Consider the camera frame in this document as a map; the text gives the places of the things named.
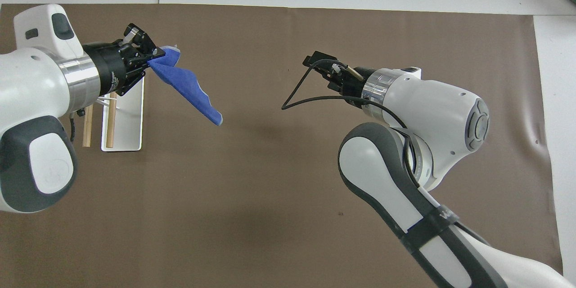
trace blue cloth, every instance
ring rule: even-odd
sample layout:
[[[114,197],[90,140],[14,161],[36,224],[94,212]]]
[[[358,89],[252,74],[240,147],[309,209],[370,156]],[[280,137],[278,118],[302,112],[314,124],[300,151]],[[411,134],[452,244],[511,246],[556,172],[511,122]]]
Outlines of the blue cloth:
[[[220,126],[222,114],[212,107],[208,95],[200,88],[196,75],[189,69],[174,66],[180,58],[180,50],[171,46],[164,46],[162,49],[166,55],[148,61],[148,65],[162,81],[174,87],[211,122]]]

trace velcro strap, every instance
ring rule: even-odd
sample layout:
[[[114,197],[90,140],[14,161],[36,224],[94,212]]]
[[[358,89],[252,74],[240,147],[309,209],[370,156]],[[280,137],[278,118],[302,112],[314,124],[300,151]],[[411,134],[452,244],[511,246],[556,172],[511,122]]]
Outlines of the velcro strap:
[[[448,226],[457,222],[458,219],[459,217],[448,207],[441,205],[410,227],[408,232],[400,238],[400,242],[412,254],[442,233]]]

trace white robotic arm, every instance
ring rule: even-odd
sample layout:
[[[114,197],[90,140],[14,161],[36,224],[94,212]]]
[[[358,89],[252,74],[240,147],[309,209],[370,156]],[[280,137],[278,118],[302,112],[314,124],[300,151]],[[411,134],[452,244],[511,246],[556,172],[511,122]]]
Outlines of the white robotic arm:
[[[37,212],[76,177],[76,155],[58,117],[101,95],[124,95],[164,52],[130,24],[124,38],[82,46],[60,5],[14,17],[17,49],[0,55],[0,210]]]
[[[422,81],[419,68],[350,68],[315,52],[309,69],[283,109],[317,99],[345,99],[374,122],[354,128],[338,154],[347,187],[378,212],[441,288],[574,288],[549,266],[490,247],[440,205],[428,190],[488,132],[486,104],[474,93]],[[316,70],[342,96],[288,105],[304,78]]]

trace blue towel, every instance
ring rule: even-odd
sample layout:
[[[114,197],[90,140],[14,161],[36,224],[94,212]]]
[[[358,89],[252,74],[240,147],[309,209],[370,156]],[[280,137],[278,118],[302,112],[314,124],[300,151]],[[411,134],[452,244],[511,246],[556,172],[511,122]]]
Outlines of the blue towel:
[[[220,126],[222,114],[212,107],[208,95],[200,88],[196,75],[189,69],[177,68],[174,65],[180,58],[180,50],[171,46],[162,47],[165,56],[148,61],[148,65],[162,81],[171,85],[196,107],[211,122]]]

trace circular button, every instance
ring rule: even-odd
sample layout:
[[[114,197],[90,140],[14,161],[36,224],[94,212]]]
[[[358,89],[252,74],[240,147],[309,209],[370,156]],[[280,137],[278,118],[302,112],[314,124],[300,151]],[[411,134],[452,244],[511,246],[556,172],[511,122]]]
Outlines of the circular button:
[[[483,139],[488,131],[488,116],[482,115],[478,118],[475,129],[475,136],[477,139]]]

